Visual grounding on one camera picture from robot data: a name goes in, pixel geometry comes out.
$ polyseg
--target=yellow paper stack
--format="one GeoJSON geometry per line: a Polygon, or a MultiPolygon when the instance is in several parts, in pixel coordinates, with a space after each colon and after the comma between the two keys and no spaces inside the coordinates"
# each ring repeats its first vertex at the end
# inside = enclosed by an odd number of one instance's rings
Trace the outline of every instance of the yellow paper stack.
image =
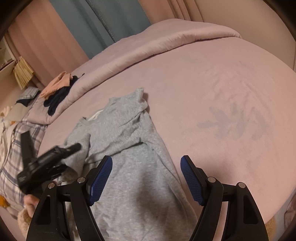
{"type": "Polygon", "coordinates": [[[13,73],[15,74],[15,79],[17,80],[17,83],[21,89],[25,88],[28,82],[34,76],[34,71],[22,56],[15,65],[13,73]]]}

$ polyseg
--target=pink bed sheet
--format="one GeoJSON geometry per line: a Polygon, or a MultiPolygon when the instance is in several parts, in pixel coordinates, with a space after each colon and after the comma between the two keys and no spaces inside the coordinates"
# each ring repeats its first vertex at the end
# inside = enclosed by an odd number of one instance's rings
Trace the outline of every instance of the pink bed sheet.
{"type": "MultiPolygon", "coordinates": [[[[265,222],[296,184],[296,73],[267,51],[228,37],[184,45],[137,63],[83,95],[48,126],[40,154],[110,97],[144,87],[149,113],[180,170],[187,154],[208,176],[245,182],[265,222]]],[[[215,240],[221,238],[225,206],[215,240]]]]}

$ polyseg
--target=pile of clothes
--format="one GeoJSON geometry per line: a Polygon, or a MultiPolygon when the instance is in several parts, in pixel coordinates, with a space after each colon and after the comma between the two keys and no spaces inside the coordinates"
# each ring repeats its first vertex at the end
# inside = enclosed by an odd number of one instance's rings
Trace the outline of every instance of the pile of clothes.
{"type": "Polygon", "coordinates": [[[77,76],[72,76],[64,71],[55,77],[40,93],[40,98],[44,98],[44,107],[49,107],[48,115],[53,116],[58,105],[69,94],[70,89],[77,80],[77,76]]]}

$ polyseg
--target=plaid fabric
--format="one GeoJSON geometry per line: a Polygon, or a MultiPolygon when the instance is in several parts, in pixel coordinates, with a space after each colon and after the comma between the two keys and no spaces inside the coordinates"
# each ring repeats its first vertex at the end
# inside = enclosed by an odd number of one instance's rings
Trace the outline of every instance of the plaid fabric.
{"type": "Polygon", "coordinates": [[[23,170],[20,136],[26,131],[30,131],[34,144],[35,154],[38,154],[39,147],[45,134],[46,125],[38,125],[27,122],[27,115],[15,128],[15,138],[11,144],[8,159],[0,173],[0,195],[12,204],[24,205],[24,194],[17,185],[17,174],[23,170]]]}
{"type": "Polygon", "coordinates": [[[17,99],[18,100],[23,100],[23,99],[34,99],[36,95],[39,93],[39,89],[36,87],[31,87],[29,86],[22,94],[21,96],[17,99]]]}

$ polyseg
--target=blue curtain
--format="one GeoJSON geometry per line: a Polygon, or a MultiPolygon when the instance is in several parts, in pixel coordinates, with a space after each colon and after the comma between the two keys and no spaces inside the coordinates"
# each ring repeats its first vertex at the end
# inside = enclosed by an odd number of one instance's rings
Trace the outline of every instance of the blue curtain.
{"type": "Polygon", "coordinates": [[[138,0],[50,2],[89,58],[151,25],[138,0]]]}

